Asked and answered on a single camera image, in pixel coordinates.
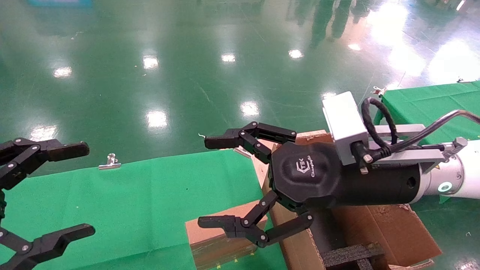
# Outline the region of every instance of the green floor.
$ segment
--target green floor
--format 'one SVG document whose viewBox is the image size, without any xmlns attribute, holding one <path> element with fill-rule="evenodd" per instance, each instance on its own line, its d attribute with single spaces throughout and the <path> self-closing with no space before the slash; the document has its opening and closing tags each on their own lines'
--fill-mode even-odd
<svg viewBox="0 0 480 270">
<path fill-rule="evenodd" d="M 0 141 L 92 149 L 37 175 L 205 151 L 199 133 L 252 120 L 326 129 L 323 97 L 480 77 L 474 0 L 76 2 L 0 0 Z M 418 204 L 448 253 L 436 269 L 480 259 L 470 205 Z"/>
</svg>

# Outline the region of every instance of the green cloth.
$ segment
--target green cloth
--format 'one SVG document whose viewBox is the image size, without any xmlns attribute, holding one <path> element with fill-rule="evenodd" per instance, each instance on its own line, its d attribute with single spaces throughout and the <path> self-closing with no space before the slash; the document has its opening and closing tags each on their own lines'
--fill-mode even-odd
<svg viewBox="0 0 480 270">
<path fill-rule="evenodd" d="M 396 124 L 422 123 L 428 126 L 457 109 L 480 115 L 480 81 L 391 90 L 383 95 L 382 102 Z M 375 124 L 378 124 L 380 119 L 381 113 L 377 113 Z M 451 142 L 459 136 L 478 140 L 480 125 L 464 117 L 455 117 L 421 143 Z"/>
<path fill-rule="evenodd" d="M 81 223 L 95 227 L 36 270 L 193 270 L 184 223 L 261 197 L 251 160 L 212 151 L 27 178 L 6 191 L 2 226 L 29 241 Z M 0 264 L 11 255 L 0 246 Z M 278 244 L 221 268 L 287 269 Z"/>
</svg>

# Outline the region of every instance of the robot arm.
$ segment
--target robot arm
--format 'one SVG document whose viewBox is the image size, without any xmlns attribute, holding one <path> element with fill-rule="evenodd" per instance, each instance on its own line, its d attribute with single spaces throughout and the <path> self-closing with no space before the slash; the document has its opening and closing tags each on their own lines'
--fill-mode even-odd
<svg viewBox="0 0 480 270">
<path fill-rule="evenodd" d="M 0 221 L 5 218 L 5 194 L 2 189 L 10 190 L 17 186 L 27 175 L 33 173 L 47 161 L 60 161 L 86 156 L 89 154 L 87 143 L 64 145 L 58 140 L 34 142 L 17 138 L 0 144 Z M 88 236 L 95 229 L 89 224 L 80 224 L 71 228 L 48 233 L 32 242 L 0 227 L 0 244 L 15 252 L 0 270 L 30 270 L 37 264 L 60 257 L 67 245 Z"/>
<path fill-rule="evenodd" d="M 297 145 L 295 137 L 288 136 L 296 132 L 272 126 L 268 126 L 268 136 L 265 136 L 263 129 L 255 127 L 267 125 L 256 122 L 242 129 L 229 129 L 221 137 L 205 138 L 207 148 L 244 146 L 262 162 L 270 164 L 268 177 L 272 191 L 244 218 L 200 217 L 199 226 L 223 228 L 227 237 L 245 237 L 264 247 L 310 227 L 314 217 L 311 213 L 318 209 L 406 204 L 435 194 L 480 197 L 480 188 L 472 188 L 475 183 L 466 182 L 467 177 L 478 179 L 480 169 L 472 166 L 474 161 L 465 161 L 478 160 L 478 143 L 465 147 L 466 140 L 457 138 L 453 143 L 417 146 L 416 142 L 436 128 L 419 124 L 394 126 L 391 119 L 389 126 L 368 125 L 365 118 L 364 124 L 349 92 L 324 100 L 324 114 L 334 144 Z M 478 116 L 468 114 L 480 123 Z M 401 136 L 410 139 L 397 143 Z M 282 145 L 271 153 L 264 150 L 265 146 L 258 143 L 256 137 Z M 391 137 L 392 144 L 382 137 Z M 476 195 L 468 190 L 475 190 Z M 256 223 L 276 202 L 298 217 L 263 232 Z"/>
</svg>

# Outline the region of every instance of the screw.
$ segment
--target screw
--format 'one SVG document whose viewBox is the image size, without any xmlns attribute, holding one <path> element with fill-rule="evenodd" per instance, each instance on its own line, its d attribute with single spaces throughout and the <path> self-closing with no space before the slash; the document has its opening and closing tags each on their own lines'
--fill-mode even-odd
<svg viewBox="0 0 480 270">
<path fill-rule="evenodd" d="M 367 169 L 367 167 L 361 167 L 361 168 L 360 168 L 360 173 L 361 173 L 361 174 L 368 174 L 368 169 Z"/>
<path fill-rule="evenodd" d="M 363 160 L 368 164 L 373 162 L 373 158 L 369 154 L 366 154 L 365 156 L 363 156 Z"/>
</svg>

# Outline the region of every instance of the cardboard box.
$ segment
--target cardboard box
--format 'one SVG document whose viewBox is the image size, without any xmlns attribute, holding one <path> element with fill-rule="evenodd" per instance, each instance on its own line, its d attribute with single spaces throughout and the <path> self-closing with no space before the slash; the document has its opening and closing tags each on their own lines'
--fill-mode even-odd
<svg viewBox="0 0 480 270">
<path fill-rule="evenodd" d="M 259 200 L 227 209 L 209 216 L 233 215 L 244 217 Z M 264 229 L 267 216 L 257 226 Z M 204 229 L 198 226 L 198 219 L 185 222 L 188 242 L 197 270 L 206 270 L 255 252 L 257 246 L 244 238 L 227 238 L 223 229 Z"/>
<path fill-rule="evenodd" d="M 315 131 L 300 133 L 296 143 L 333 143 L 329 133 Z M 275 150 L 277 145 L 262 141 Z M 268 187 L 268 165 L 252 158 L 262 191 Z M 432 257 L 440 255 L 433 240 L 417 214 L 409 205 L 379 205 L 338 207 L 332 209 L 348 245 L 379 243 L 392 270 L 419 270 L 433 264 Z M 280 204 L 270 211 L 273 224 L 279 225 L 297 216 Z M 309 230 L 305 230 L 280 243 L 289 270 L 325 269 L 322 258 Z"/>
</svg>

